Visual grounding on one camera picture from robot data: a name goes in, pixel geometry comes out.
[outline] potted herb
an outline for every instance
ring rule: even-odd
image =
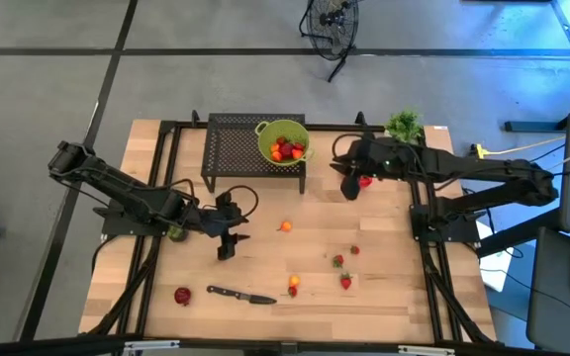
[[[384,135],[398,139],[401,142],[418,143],[424,128],[419,123],[419,116],[419,114],[411,110],[404,110],[391,115],[391,119],[384,125]]]

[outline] kitchen knife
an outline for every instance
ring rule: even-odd
[[[206,288],[206,291],[208,293],[217,293],[217,294],[220,294],[222,296],[235,297],[240,301],[248,301],[251,304],[269,305],[269,304],[276,303],[276,300],[271,299],[269,297],[249,295],[246,293],[236,292],[236,291],[232,291],[232,290],[228,290],[228,289],[220,288],[220,287],[215,287],[215,286],[208,286]]]

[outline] green bowl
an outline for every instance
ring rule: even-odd
[[[291,120],[277,120],[271,123],[258,123],[254,132],[258,134],[258,150],[267,161],[278,166],[290,166],[300,161],[307,161],[314,152],[309,149],[309,133],[304,126]],[[270,146],[276,142],[276,138],[284,136],[290,142],[299,142],[305,145],[305,153],[299,159],[289,159],[286,162],[274,162]]]

